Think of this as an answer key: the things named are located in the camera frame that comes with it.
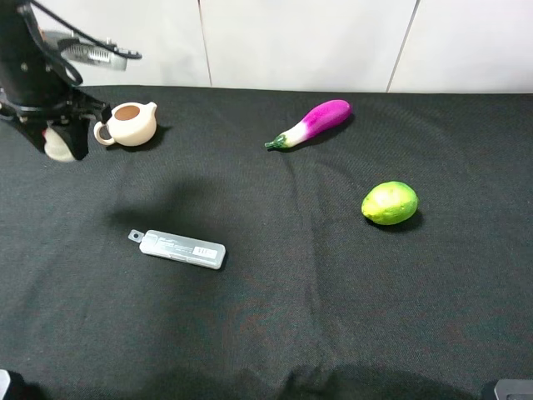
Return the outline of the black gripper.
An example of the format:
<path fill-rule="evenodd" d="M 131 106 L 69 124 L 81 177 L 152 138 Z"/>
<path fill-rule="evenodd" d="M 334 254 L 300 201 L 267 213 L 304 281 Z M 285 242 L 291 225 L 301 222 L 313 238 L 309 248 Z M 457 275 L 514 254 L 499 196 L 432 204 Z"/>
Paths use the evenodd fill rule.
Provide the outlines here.
<path fill-rule="evenodd" d="M 15 128 L 40 153 L 46 144 L 46 121 L 69 120 L 52 125 L 59 136 L 57 148 L 62 155 L 81 161 L 88 154 L 89 121 L 84 118 L 104 123 L 111 118 L 108 103 L 77 89 L 82 83 L 78 70 L 62 57 L 2 50 L 1 119 L 17 120 Z M 45 122 L 21 122 L 19 118 Z"/>

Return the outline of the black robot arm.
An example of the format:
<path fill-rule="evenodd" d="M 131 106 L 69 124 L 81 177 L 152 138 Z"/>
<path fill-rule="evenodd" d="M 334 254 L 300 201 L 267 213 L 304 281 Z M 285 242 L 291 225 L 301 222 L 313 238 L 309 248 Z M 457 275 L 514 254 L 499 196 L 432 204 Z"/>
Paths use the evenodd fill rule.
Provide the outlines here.
<path fill-rule="evenodd" d="M 39 152 L 50 129 L 76 161 L 88 154 L 93 119 L 112 116 L 110 105 L 78 87 L 82 77 L 45 42 L 29 1 L 1 2 L 1 121 L 21 133 Z"/>

